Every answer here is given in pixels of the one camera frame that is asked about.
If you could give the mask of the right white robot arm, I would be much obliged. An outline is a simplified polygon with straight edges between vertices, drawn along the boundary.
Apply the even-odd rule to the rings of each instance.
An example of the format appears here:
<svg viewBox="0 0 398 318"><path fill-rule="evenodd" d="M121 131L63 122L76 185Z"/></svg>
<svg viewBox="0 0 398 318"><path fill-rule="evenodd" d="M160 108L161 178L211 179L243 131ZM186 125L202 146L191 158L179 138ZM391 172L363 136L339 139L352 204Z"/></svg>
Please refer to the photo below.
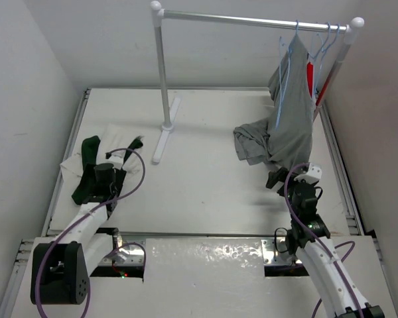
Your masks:
<svg viewBox="0 0 398 318"><path fill-rule="evenodd" d="M285 237L286 252L302 262L320 295L328 317L384 317L382 308L371 305L347 273L330 231L317 213L322 188L317 185L322 168L311 163L269 172L266 188L277 184L286 201L291 228Z"/></svg>

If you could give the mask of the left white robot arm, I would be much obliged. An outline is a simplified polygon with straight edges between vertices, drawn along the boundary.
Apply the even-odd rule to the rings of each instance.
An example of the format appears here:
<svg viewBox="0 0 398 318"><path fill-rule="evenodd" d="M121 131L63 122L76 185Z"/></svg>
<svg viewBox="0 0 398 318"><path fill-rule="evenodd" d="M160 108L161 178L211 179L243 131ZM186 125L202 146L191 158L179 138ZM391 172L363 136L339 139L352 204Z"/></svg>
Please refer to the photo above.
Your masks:
<svg viewBox="0 0 398 318"><path fill-rule="evenodd" d="M117 203L108 203L93 213L100 203L118 197L127 172L111 163L88 164L72 195L80 210L70 222L77 225L61 238L47 258L39 285L43 305L78 305L90 287L90 275L113 247L115 229L101 230Z"/></svg>

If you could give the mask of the white and green t shirt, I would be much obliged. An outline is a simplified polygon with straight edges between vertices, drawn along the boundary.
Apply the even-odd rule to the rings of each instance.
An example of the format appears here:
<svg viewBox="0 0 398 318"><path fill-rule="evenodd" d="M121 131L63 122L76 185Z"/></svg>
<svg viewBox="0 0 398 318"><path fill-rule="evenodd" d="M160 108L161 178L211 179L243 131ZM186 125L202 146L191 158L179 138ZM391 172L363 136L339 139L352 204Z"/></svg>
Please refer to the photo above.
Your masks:
<svg viewBox="0 0 398 318"><path fill-rule="evenodd" d="M91 136L83 140L80 151L60 164L64 181L72 181L76 184L71 195L76 205L83 205L89 202L82 202L83 183L82 176L87 164L107 163L107 159L113 156L123 157L123 167L126 175L135 174L139 169L134 165L135 159L141 159L139 150L143 147L143 136L130 134L127 129L116 125L108 125L102 136ZM111 203L108 209L111 211L115 203Z"/></svg>

